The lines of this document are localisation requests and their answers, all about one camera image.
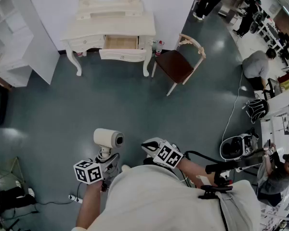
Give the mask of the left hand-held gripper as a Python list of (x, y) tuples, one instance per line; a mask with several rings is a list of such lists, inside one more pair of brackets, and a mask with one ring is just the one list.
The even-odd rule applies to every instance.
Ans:
[(102, 191), (106, 192), (111, 180), (118, 174), (119, 159), (120, 154), (116, 153), (106, 162), (102, 162), (99, 154), (95, 158), (96, 162), (81, 160), (73, 165), (76, 179), (87, 185), (101, 181)]

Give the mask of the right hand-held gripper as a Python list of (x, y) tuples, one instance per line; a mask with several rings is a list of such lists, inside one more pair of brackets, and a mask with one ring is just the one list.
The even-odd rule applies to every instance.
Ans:
[(184, 157), (176, 146), (159, 137), (145, 140), (142, 143), (142, 149), (153, 158), (153, 161), (156, 164), (170, 169), (175, 169), (177, 164)]

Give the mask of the white hair dryer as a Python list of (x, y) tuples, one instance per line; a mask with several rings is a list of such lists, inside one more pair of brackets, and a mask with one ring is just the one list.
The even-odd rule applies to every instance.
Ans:
[(121, 148), (125, 142), (125, 136), (120, 131), (105, 128), (97, 128), (93, 133), (93, 141), (100, 146), (99, 155), (102, 162), (108, 160), (112, 149)]

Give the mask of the large cream wooden drawer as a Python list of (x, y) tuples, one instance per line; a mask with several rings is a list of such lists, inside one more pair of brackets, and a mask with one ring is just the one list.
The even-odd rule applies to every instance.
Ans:
[(141, 62), (145, 60), (146, 50), (138, 48), (138, 37), (105, 36), (104, 46), (99, 50), (102, 60)]

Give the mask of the person's left forearm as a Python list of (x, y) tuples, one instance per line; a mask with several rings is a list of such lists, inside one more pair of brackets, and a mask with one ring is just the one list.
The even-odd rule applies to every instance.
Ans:
[(87, 185), (76, 227), (88, 229), (100, 215), (102, 181)]

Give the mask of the person's right forearm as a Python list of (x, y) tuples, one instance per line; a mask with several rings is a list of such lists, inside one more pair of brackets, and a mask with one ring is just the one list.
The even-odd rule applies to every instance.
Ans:
[(182, 158), (176, 167), (181, 170), (198, 189), (203, 185), (217, 186), (214, 183), (215, 173), (207, 174), (204, 167), (186, 158)]

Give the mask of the cream ornate dressing table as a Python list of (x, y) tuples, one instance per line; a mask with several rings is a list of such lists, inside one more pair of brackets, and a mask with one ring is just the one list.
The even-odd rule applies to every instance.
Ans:
[(69, 61), (76, 67), (77, 76), (82, 68), (69, 46), (69, 40), (93, 35), (138, 37), (138, 48), (146, 50), (143, 75), (152, 57), (152, 42), (156, 35), (154, 15), (144, 10), (141, 0), (79, 0), (76, 15), (68, 23), (62, 43)]

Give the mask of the white power strip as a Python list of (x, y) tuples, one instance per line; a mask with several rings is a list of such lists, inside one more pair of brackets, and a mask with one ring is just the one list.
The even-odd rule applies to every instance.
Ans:
[(68, 198), (69, 198), (71, 201), (74, 201), (74, 202), (77, 202), (77, 203), (80, 203), (80, 204), (82, 204), (82, 201), (83, 201), (82, 198), (77, 197), (77, 196), (72, 195), (72, 194), (70, 194), (70, 195), (68, 196)]

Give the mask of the person's white shirt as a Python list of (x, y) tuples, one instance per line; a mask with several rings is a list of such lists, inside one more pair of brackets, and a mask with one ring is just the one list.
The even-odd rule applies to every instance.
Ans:
[(259, 231), (261, 208), (251, 184), (241, 180), (217, 199), (200, 199), (169, 170), (142, 165), (112, 181), (105, 209), (88, 229), (72, 231)]

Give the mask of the wooden chair brown seat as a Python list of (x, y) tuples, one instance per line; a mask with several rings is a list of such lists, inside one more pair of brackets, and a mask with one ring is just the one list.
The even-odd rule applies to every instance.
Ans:
[[(186, 60), (186, 58), (178, 51), (180, 46), (186, 44), (195, 47), (197, 53), (200, 55), (200, 59), (195, 66), (192, 66)], [(199, 65), (204, 59), (206, 59), (204, 48), (192, 37), (180, 33), (176, 49), (163, 53), (155, 58), (151, 77), (154, 77), (156, 68), (157, 66), (159, 66), (164, 71), (164, 73), (173, 81), (173, 85), (166, 95), (169, 96), (178, 84), (182, 83), (184, 85), (189, 80), (189, 78), (196, 71), (196, 69), (199, 67)]]

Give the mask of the white black helmet device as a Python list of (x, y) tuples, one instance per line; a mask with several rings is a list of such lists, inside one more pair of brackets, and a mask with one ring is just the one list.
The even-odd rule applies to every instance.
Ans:
[(251, 128), (245, 133), (223, 140), (220, 145), (220, 156), (225, 161), (250, 156), (258, 149), (258, 140), (259, 135), (255, 132), (255, 128)]

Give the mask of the thin metal stand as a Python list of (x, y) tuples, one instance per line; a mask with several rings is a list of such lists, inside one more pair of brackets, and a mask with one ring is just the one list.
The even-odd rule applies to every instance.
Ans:
[(12, 160), (12, 164), (11, 164), (9, 173), (10, 173), (17, 181), (19, 181), (20, 183), (25, 183), (25, 182), (26, 182), (25, 179), (24, 179), (24, 176), (23, 176), (21, 167), (20, 167), (20, 163), (19, 163), (19, 158), (18, 158), (18, 157), (15, 157), (15, 158)]

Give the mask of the red cap plastic bottle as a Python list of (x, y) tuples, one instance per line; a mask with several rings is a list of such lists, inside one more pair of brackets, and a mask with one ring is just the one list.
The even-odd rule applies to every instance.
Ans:
[(162, 50), (163, 50), (163, 45), (164, 45), (164, 41), (159, 40), (156, 42), (155, 57), (158, 57), (161, 55)]

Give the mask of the black white backpack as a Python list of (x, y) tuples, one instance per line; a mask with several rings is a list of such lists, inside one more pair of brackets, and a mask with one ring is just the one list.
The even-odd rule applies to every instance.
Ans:
[(264, 118), (269, 112), (269, 103), (264, 99), (256, 99), (254, 101), (248, 101), (243, 107), (247, 115), (250, 118), (252, 124), (257, 120)]

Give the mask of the black laptop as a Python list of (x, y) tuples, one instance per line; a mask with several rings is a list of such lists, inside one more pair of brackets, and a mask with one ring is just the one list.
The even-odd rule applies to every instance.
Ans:
[(268, 78), (267, 86), (269, 87), (269, 89), (265, 89), (263, 91), (263, 95), (266, 101), (282, 93), (280, 83), (272, 78)]

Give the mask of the white desk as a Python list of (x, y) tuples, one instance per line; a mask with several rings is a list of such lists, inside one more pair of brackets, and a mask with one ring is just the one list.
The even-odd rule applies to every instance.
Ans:
[(262, 141), (271, 140), (280, 156), (289, 153), (289, 90), (270, 99), (269, 113), (261, 121)]

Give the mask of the white shelf cabinet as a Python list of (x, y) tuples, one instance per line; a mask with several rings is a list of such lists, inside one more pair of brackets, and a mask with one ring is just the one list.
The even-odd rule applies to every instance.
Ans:
[(31, 0), (0, 0), (0, 80), (25, 87), (36, 72), (50, 84), (59, 57)]

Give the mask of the brown wooden cabinet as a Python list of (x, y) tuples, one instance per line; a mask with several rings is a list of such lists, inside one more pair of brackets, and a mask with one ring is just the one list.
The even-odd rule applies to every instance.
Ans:
[(218, 15), (221, 16), (226, 23), (234, 24), (237, 16), (240, 13), (239, 7), (243, 4), (244, 0), (221, 0), (218, 4)]

